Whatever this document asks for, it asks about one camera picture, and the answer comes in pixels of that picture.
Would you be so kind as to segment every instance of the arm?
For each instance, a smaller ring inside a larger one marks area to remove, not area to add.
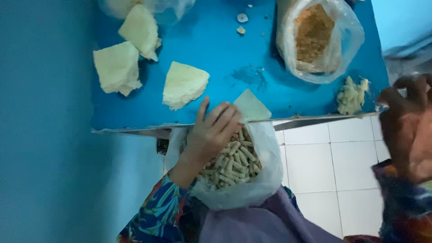
[[[235,105],[223,102],[204,119],[208,104],[206,96],[179,161],[153,187],[140,211],[118,235],[118,243],[184,241],[179,220],[196,176],[241,128]]]
[[[432,192],[421,186],[432,180],[432,90],[427,84],[432,84],[430,75],[402,78],[378,98],[389,105],[380,120],[392,159],[372,167],[384,198],[383,224],[380,239],[364,242],[432,242]],[[402,88],[407,98],[397,90]]]
[[[384,198],[383,242],[432,242],[432,193],[398,178],[391,160],[373,166]]]

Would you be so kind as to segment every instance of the blue wall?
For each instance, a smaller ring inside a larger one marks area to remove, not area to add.
[[[372,0],[372,5],[384,54],[432,35],[431,0]]]
[[[153,138],[90,133],[95,5],[0,6],[1,241],[113,242],[162,158]]]

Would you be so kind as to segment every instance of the clear plastic bag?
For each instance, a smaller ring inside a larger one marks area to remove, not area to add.
[[[248,183],[218,190],[209,180],[199,177],[192,188],[191,196],[197,197],[210,209],[222,210],[260,205],[275,194],[282,183],[283,166],[280,148],[271,122],[248,123],[246,127],[260,158],[262,171]],[[186,134],[187,129],[185,128],[172,129],[165,156],[167,170],[177,163],[180,147]]]
[[[98,0],[98,3],[106,15],[117,19],[125,19],[133,6],[143,4],[155,14],[158,24],[172,25],[194,6],[195,0]]]
[[[305,9],[322,4],[327,15],[335,22],[330,43],[324,54],[311,64],[297,60],[295,39],[298,25],[295,19]],[[277,0],[276,45],[286,67],[305,81],[331,83],[346,72],[349,64],[365,41],[360,21],[344,0]]]

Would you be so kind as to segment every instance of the wrist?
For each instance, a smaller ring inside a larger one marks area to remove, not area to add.
[[[169,171],[168,177],[173,183],[186,189],[189,188],[201,169],[195,160],[190,160],[189,156],[183,152],[177,164]]]

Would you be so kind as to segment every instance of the purple fabric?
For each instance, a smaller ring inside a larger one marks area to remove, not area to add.
[[[208,210],[201,215],[199,242],[343,242],[299,214],[283,187],[259,207]]]

